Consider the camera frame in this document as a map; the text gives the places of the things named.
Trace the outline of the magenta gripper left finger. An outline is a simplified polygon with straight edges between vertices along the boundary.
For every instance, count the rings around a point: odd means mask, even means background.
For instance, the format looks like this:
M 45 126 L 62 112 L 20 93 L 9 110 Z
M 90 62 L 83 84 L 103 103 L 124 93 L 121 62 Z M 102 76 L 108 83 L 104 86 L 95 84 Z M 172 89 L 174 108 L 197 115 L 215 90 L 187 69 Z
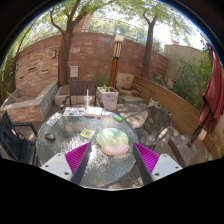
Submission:
M 90 152 L 91 143 L 88 142 L 66 154 L 57 153 L 43 164 L 41 168 L 79 185 L 84 175 Z

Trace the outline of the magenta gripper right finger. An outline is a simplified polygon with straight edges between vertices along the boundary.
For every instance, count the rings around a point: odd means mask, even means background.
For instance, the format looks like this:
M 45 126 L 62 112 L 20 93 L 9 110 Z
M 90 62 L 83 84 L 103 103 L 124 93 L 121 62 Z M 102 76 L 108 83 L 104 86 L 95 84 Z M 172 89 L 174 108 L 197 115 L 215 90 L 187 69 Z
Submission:
M 138 143 L 133 144 L 133 154 L 145 185 L 182 169 L 168 154 L 159 155 Z

